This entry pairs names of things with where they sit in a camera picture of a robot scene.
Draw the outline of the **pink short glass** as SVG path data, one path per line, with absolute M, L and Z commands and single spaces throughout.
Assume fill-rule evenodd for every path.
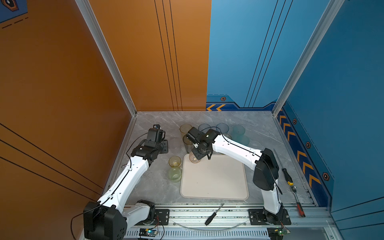
M 201 160 L 199 160 L 195 155 L 194 155 L 194 153 L 190 153 L 189 154 L 189 159 L 190 159 L 190 161 L 193 163 L 193 164 L 197 164 L 197 163 L 199 163 Z

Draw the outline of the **yellow short glass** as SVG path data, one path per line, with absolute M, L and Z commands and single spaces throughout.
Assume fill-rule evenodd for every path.
M 170 157 L 169 158 L 169 161 L 168 161 L 168 163 L 169 163 L 169 166 L 171 167 L 171 168 L 177 168 L 177 167 L 179 167 L 180 165 L 181 165 L 181 158 L 180 157 L 178 157 L 178 156 L 172 156 L 172 157 Z

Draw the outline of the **green short glass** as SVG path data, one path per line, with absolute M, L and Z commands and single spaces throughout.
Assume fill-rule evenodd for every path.
M 170 168 L 168 178 L 171 182 L 177 183 L 182 179 L 182 169 L 180 167 Z

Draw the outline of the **teal tall glass back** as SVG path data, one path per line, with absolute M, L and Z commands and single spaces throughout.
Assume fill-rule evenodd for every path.
M 235 139 L 237 137 L 241 137 L 245 134 L 245 132 L 246 132 L 246 129 L 243 126 L 235 125 L 235 126 L 233 126 L 232 137 L 233 137 L 233 139 Z

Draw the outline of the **teal tall glass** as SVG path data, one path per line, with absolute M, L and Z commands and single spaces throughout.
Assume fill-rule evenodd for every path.
M 237 136 L 237 142 L 244 145 L 244 146 L 248 146 L 250 143 L 250 139 L 245 135 L 238 135 Z
M 241 137 L 245 134 L 245 132 L 246 132 L 246 129 L 243 126 L 235 125 L 235 126 L 233 126 L 232 137 L 233 137 L 233 139 L 235 139 L 237 137 Z

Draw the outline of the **teal tall glass front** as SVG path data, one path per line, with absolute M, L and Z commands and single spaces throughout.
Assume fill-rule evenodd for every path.
M 248 146 L 250 143 L 250 139 L 245 135 L 238 135 L 237 136 L 237 142 L 244 145 L 244 146 Z

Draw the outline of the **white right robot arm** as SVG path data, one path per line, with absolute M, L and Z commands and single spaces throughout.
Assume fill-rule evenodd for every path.
M 198 160 L 203 157 L 210 159 L 213 153 L 217 152 L 253 170 L 253 183 L 262 191 L 264 201 L 262 217 L 270 225 L 279 225 L 283 222 L 285 208 L 280 200 L 282 191 L 278 186 L 280 168 L 272 150 L 247 147 L 215 130 L 204 133 L 193 127 L 186 137 L 193 143 L 192 153 Z

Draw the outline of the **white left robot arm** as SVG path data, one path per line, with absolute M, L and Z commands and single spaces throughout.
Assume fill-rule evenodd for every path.
M 137 146 L 131 162 L 97 202 L 89 202 L 83 211 L 84 237 L 88 240 L 122 240 L 127 230 L 144 222 L 156 220 L 155 204 L 140 200 L 123 213 L 126 202 L 159 154 L 168 153 L 168 141 L 162 140 L 153 146 Z

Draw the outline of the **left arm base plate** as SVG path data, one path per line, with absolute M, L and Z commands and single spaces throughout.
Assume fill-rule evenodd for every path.
M 144 220 L 137 224 L 137 226 L 154 226 L 156 225 L 157 219 L 160 221 L 160 225 L 167 226 L 170 220 L 170 210 L 169 209 L 156 209 L 155 218 L 153 220 Z

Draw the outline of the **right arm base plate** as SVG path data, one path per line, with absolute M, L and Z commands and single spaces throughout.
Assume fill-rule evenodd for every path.
M 265 209 L 249 209 L 251 225 L 285 225 L 292 224 L 288 211 L 284 208 L 275 215 Z

